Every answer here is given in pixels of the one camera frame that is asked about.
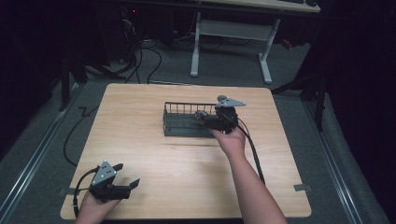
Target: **person's left hand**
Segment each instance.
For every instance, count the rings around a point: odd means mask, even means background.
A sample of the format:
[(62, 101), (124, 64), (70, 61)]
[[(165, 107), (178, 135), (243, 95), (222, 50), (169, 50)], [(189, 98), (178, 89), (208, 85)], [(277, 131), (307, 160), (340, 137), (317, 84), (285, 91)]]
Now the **person's left hand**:
[(78, 212), (76, 223), (93, 224), (101, 223), (106, 215), (120, 203), (120, 200), (110, 200), (103, 203), (87, 191)]

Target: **table top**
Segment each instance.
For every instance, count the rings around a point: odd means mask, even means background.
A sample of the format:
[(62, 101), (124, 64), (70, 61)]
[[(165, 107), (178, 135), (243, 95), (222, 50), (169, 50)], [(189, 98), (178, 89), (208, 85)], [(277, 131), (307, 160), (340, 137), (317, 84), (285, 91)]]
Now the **table top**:
[(300, 11), (300, 12), (320, 12), (320, 7), (311, 7), (307, 3), (291, 3), (279, 0), (201, 0), (208, 3), (231, 4), (244, 7), (265, 7), (272, 9)]
[[(137, 178), (140, 184), (108, 219), (241, 217), (231, 169), (217, 140), (163, 133), (165, 102), (214, 104), (218, 95), (247, 104), (235, 109), (248, 127), (267, 188), (286, 217), (308, 217), (306, 194), (294, 189), (302, 180), (265, 88), (108, 85), (70, 187), (103, 161), (123, 163), (113, 184), (126, 186)], [(255, 168), (249, 144), (246, 154)], [(80, 187), (87, 188), (92, 178), (87, 176)], [(72, 198), (65, 198), (64, 219), (75, 218)]]

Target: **gray carpet floor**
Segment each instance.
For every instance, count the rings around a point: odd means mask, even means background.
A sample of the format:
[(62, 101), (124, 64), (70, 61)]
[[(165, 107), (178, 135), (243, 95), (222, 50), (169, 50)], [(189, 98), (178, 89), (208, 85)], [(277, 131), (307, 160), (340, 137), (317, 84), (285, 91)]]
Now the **gray carpet floor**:
[[(274, 89), (294, 79), (309, 46), (284, 49), (273, 45), (268, 64), (273, 84), (263, 82), (262, 72), (255, 51), (262, 43), (248, 43), (240, 46), (232, 43), (203, 43), (198, 77), (190, 77), (192, 45), (189, 41), (178, 42), (173, 47), (156, 42), (145, 42), (144, 47), (161, 54), (161, 65), (150, 78), (151, 85), (161, 83), (184, 83), (209, 86), (246, 86)], [(149, 49), (142, 51), (139, 78), (134, 75), (130, 83), (145, 83), (150, 72), (157, 66), (160, 56)], [(114, 64), (111, 69), (121, 65)], [(7, 223), (73, 223), (62, 220), (60, 211), (64, 202), (62, 189), (68, 188), (75, 167), (68, 163), (63, 154), (67, 135), (81, 119), (81, 106), (88, 110), (100, 104), (106, 85), (120, 82), (102, 76), (90, 76), (89, 82), (78, 88), (75, 100), (70, 105), (58, 131), (49, 143), (48, 151), (39, 166), (32, 172), (32, 178), (15, 207), (9, 211)], [(307, 192), (312, 215), (305, 218), (288, 218), (289, 223), (351, 223), (339, 192), (334, 186), (332, 173), (326, 165), (322, 144), (318, 139), (316, 127), (308, 116), (306, 105), (301, 102), (298, 91), (286, 91), (274, 95), (290, 147), (296, 160), (303, 183), (312, 190)], [(59, 116), (61, 106), (61, 87), (53, 89), (53, 97), (32, 117), (14, 147), (0, 162), (0, 200), (7, 199), (26, 164), (40, 145), (51, 123)], [(95, 113), (85, 118), (70, 135), (67, 141), (67, 155), (71, 161), (78, 162), (85, 141), (93, 124)], [(368, 188), (360, 169), (347, 147), (342, 132), (332, 112), (331, 101), (326, 98), (323, 117), (324, 134), (340, 172), (350, 189), (350, 196), (356, 203), (361, 223), (389, 223), (375, 196)], [(139, 220), (128, 223), (241, 223), (241, 220)]]

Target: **person's right hand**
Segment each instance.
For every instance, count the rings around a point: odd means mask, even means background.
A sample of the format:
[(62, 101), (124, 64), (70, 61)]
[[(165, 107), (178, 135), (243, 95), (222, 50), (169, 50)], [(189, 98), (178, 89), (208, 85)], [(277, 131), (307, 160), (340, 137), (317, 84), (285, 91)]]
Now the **person's right hand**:
[(210, 130), (210, 132), (218, 139), (221, 149), (229, 160), (235, 157), (245, 157), (246, 136), (238, 127), (227, 134), (217, 130)]

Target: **forearm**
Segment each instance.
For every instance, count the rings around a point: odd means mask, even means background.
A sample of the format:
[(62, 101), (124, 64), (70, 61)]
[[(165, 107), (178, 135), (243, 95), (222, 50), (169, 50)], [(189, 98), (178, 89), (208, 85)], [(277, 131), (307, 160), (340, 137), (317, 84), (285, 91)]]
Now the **forearm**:
[(230, 158), (236, 194), (245, 224), (287, 223), (267, 187), (245, 157)]

